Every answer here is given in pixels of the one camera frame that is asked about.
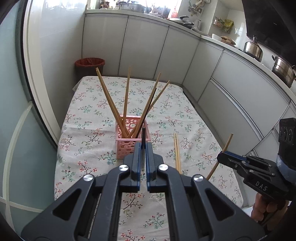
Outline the person's right hand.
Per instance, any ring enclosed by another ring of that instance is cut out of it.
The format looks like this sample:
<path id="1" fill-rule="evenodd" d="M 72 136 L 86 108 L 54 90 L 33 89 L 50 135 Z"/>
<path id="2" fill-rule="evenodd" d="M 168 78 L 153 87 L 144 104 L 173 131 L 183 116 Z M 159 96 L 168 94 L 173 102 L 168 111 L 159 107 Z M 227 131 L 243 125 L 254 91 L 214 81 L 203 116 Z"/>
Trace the person's right hand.
<path id="1" fill-rule="evenodd" d="M 257 193 L 255 196 L 255 203 L 253 205 L 253 210 L 251 212 L 251 218 L 256 221 L 262 221 L 264 219 L 264 213 L 267 211 L 268 213 L 274 213 L 277 210 L 277 204 L 272 202 L 266 202 L 264 197 Z M 279 221 L 282 219 L 286 212 L 286 208 L 279 210 L 274 214 L 274 216 L 268 221 L 267 226 L 271 230 L 274 226 L 276 226 Z"/>

